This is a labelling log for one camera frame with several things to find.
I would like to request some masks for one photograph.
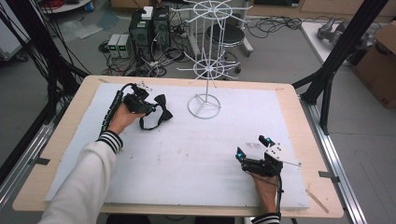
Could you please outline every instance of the human hand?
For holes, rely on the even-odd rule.
[[[146,114],[131,113],[126,104],[121,103],[107,129],[120,135],[120,133],[122,133],[128,125],[132,124],[135,119],[143,118],[145,115]]]
[[[276,213],[277,177],[251,174],[264,213]]]

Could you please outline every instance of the gray floor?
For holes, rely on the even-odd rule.
[[[88,25],[99,22],[104,15],[105,8],[97,8],[89,14],[82,10],[64,13],[58,19],[62,22],[84,18],[82,23]],[[118,20],[114,24],[89,38],[67,42],[93,74],[99,75],[106,69],[106,60],[97,49],[99,44],[111,34],[127,32],[129,21]],[[248,32],[246,36],[254,52],[246,57],[242,50],[233,50],[242,64],[242,72],[234,74],[238,81],[293,83],[320,67],[319,59],[300,30],[284,27],[264,39]],[[169,65],[165,77],[195,78],[193,73],[177,71],[177,67],[189,66],[191,63]],[[0,164],[46,103],[46,88],[44,78],[31,61],[1,65]],[[351,67],[341,67],[333,81],[329,131],[368,223],[396,223],[396,175],[392,174],[396,161],[395,127],[396,111],[384,108],[354,76]],[[37,223],[40,213],[13,211],[12,201],[17,192],[18,188],[0,212],[0,223]],[[155,223],[174,223],[162,216],[151,218]],[[105,223],[105,220],[106,215],[101,215],[98,223]],[[297,218],[297,221],[349,223],[347,216],[340,219]],[[187,217],[176,223],[192,223],[192,219]],[[291,223],[291,220],[284,217],[282,223]]]

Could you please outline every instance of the white sleeve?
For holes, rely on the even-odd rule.
[[[121,147],[120,138],[109,131],[85,146],[39,223],[96,223]]]

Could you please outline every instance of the chair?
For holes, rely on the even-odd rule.
[[[226,48],[231,48],[231,47],[236,47],[240,44],[243,43],[245,39],[245,33],[237,26],[237,25],[232,25],[230,23],[226,23],[224,27],[224,37],[221,39],[221,30],[220,26],[218,24],[213,25],[213,35],[211,34],[212,27],[209,26],[206,29],[206,37],[210,38],[212,36],[212,41],[214,44],[221,44],[220,46],[220,55],[222,55],[222,58],[220,61],[224,65],[230,65],[234,64],[234,66],[229,66],[227,67],[227,70],[233,69],[235,70],[235,73],[240,73],[241,72],[241,67],[240,67],[240,62],[238,62],[238,58],[236,57],[235,54],[231,53],[230,51],[226,50]],[[229,61],[228,57],[229,56],[233,57],[233,61]]]

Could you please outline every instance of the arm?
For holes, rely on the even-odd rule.
[[[107,131],[81,150],[75,168],[56,192],[40,224],[96,223],[115,169],[116,154],[122,147],[119,134],[143,116],[120,105]]]
[[[276,211],[277,177],[251,174],[256,186],[257,194],[262,203],[263,215],[254,218],[253,224],[275,224],[280,222],[280,214]]]

